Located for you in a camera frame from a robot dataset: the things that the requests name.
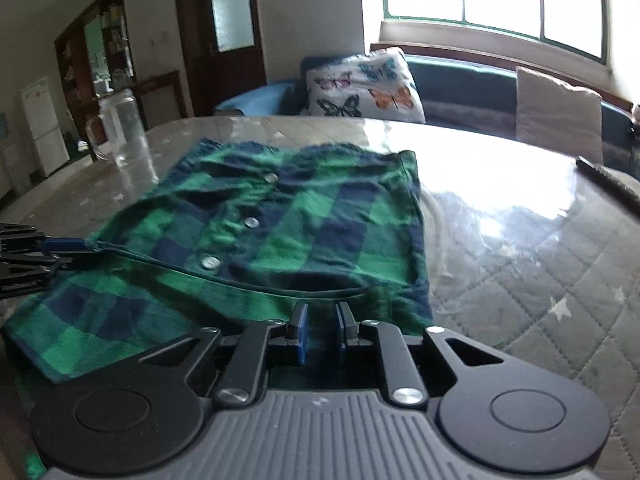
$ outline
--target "white refrigerator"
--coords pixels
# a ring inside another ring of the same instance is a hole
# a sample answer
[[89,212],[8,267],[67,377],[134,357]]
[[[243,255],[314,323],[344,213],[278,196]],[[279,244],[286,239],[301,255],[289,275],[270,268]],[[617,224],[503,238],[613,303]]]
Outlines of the white refrigerator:
[[22,90],[20,97],[40,167],[44,176],[49,176],[69,160],[69,153],[53,109],[47,78]]

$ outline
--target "green plaid shirt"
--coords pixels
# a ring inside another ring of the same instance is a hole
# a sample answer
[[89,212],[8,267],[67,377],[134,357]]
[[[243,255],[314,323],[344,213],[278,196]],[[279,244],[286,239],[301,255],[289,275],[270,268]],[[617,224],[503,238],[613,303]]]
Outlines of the green plaid shirt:
[[61,274],[5,333],[50,380],[116,362],[201,326],[237,333],[328,316],[418,334],[430,318],[413,152],[327,144],[299,151],[199,142],[92,238],[96,266]]

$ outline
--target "butterfly pillow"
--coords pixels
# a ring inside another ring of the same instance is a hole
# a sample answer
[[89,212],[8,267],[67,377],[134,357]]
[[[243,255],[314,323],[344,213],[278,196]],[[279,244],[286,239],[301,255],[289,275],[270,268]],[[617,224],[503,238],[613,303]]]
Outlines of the butterfly pillow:
[[414,78],[399,48],[351,56],[306,73],[309,114],[424,124]]

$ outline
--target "sofa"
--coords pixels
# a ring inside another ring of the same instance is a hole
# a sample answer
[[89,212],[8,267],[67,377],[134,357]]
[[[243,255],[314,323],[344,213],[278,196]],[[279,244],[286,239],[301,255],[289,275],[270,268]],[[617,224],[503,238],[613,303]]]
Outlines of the sofa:
[[[300,79],[263,86],[224,101],[214,114],[299,115],[308,105],[306,71],[343,56],[306,57]],[[515,139],[516,73],[486,65],[426,56],[406,56],[427,124]],[[640,177],[633,164],[634,134],[626,112],[602,103],[604,163]]]

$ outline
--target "window sill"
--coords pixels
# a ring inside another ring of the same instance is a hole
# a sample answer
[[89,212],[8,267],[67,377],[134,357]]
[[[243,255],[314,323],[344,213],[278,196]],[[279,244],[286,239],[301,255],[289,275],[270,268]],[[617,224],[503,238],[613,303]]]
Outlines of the window sill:
[[612,91],[612,73],[608,66],[550,44],[497,30],[459,23],[389,19],[380,25],[380,41],[427,44],[510,58]]

